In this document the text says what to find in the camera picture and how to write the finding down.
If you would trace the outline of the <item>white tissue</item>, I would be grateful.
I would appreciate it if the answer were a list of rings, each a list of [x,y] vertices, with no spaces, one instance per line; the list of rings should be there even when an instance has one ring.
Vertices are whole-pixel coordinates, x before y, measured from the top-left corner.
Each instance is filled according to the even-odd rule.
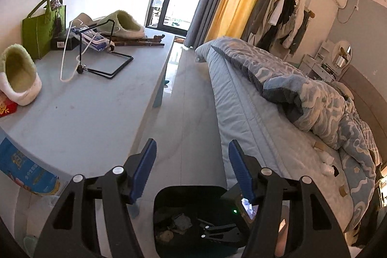
[[[319,152],[319,157],[322,161],[321,172],[323,173],[323,175],[329,176],[329,177],[337,177],[338,170],[333,164],[335,159],[325,151]]]

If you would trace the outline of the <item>black trash bin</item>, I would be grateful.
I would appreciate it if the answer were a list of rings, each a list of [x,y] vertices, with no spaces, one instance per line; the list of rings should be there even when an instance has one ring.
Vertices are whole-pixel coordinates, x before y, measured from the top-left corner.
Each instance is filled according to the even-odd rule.
[[[210,219],[209,206],[227,190],[211,185],[166,187],[154,199],[153,233],[159,257],[230,257],[247,243],[202,238],[197,219]]]

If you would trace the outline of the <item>light blue bed mattress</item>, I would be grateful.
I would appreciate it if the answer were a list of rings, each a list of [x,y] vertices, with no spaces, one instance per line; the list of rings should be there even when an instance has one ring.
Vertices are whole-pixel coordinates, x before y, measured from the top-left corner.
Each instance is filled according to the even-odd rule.
[[[210,41],[195,50],[195,59],[208,65],[215,97],[216,116],[222,147],[227,187],[236,183],[228,145],[237,140],[246,155],[253,156],[281,177],[300,179],[310,176],[331,207],[340,228],[347,231],[354,213],[347,179],[338,151],[325,146],[338,175],[324,174],[321,151],[314,148],[321,140],[292,124],[280,106],[266,101],[255,86],[229,61],[213,49]]]

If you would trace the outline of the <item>grey table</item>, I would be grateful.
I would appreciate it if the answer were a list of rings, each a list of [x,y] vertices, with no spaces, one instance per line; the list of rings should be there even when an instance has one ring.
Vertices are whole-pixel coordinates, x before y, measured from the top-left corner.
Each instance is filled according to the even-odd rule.
[[[159,107],[174,35],[164,46],[118,46],[134,60],[115,78],[75,74],[76,51],[52,51],[37,62],[43,87],[28,106],[1,119],[7,138],[40,167],[70,180],[95,177],[138,150],[146,119]]]

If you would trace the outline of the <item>blue patterned fleece blanket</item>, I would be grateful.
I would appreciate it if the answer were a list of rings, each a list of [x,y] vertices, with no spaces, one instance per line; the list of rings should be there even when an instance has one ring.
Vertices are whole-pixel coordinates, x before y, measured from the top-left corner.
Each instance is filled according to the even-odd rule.
[[[371,128],[360,118],[352,98],[240,39],[221,37],[211,47],[240,70],[264,99],[281,105],[295,127],[313,132],[338,151],[354,203],[348,229],[354,229],[369,207],[381,157]]]

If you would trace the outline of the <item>dark wooden sticks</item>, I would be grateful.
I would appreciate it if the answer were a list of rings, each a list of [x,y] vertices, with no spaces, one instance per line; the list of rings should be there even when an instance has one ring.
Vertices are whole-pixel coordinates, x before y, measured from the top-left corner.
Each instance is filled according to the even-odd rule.
[[[111,40],[115,46],[164,46],[162,40],[165,35],[154,35],[153,37],[143,37],[140,39],[126,39],[123,37],[104,37],[108,41]]]

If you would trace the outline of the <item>blue printed box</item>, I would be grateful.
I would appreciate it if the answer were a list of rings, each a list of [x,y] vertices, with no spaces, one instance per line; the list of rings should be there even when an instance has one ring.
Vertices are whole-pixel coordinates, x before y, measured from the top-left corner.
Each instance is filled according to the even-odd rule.
[[[58,176],[34,163],[7,138],[1,141],[1,171],[33,194],[55,195],[61,188]]]

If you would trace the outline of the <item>blue white package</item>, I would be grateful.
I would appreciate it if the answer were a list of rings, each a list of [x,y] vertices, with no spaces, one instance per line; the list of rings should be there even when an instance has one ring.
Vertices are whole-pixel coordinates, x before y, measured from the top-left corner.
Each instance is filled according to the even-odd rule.
[[[101,52],[113,50],[115,43],[92,29],[72,28],[72,35],[83,45],[83,48],[90,48]]]

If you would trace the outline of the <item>green slipper far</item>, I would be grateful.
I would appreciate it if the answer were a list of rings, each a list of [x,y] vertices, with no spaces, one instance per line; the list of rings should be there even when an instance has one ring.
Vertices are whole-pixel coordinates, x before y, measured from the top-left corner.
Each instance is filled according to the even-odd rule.
[[[145,37],[144,26],[141,26],[130,14],[124,10],[115,12],[103,17],[97,22],[98,32],[124,39],[141,39]]]

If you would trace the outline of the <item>green slipper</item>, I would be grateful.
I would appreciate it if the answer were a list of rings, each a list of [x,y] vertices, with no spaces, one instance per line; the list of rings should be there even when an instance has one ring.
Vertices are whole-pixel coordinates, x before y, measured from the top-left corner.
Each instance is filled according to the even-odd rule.
[[[115,12],[103,17],[97,22],[98,32],[124,39],[141,39],[145,37],[144,26],[141,26],[130,14],[124,10]]]
[[[32,103],[42,89],[36,65],[20,44],[13,44],[1,53],[1,92],[21,106]]]

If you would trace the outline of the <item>grey headboard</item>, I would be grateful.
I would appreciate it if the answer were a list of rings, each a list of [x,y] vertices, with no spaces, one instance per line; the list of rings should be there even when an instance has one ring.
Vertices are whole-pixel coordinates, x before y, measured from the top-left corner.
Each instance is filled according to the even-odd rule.
[[[387,107],[386,100],[354,66],[345,68],[339,81],[354,95],[359,116],[370,127],[379,150],[382,163],[386,163]]]

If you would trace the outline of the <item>black small box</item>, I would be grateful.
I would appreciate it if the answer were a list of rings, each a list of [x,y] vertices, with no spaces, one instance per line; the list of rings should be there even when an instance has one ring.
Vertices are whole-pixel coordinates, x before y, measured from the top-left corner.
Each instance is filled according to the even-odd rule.
[[[66,33],[61,33],[56,37],[51,39],[51,50],[73,50],[79,46],[79,38],[77,35],[74,35],[72,32],[67,35]]]

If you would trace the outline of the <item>red packet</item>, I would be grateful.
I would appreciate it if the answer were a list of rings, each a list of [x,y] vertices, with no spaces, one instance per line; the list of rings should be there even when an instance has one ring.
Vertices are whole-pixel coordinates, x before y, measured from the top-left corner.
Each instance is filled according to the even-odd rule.
[[[0,117],[5,117],[15,113],[17,108],[17,103],[9,100],[4,93],[0,92]]]

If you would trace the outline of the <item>green slipper near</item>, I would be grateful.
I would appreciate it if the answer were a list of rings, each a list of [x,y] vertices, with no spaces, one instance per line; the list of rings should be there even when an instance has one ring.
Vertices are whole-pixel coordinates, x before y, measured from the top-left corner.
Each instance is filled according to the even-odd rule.
[[[1,53],[1,92],[21,106],[32,103],[42,89],[36,65],[20,44],[13,44]]]

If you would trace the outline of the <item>green felt tote bag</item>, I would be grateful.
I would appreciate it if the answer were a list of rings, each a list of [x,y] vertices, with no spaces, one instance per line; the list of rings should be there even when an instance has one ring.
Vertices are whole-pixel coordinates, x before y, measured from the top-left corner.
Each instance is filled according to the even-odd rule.
[[[22,20],[22,45],[33,60],[42,59],[51,50],[52,38],[66,26],[63,0],[41,0]]]

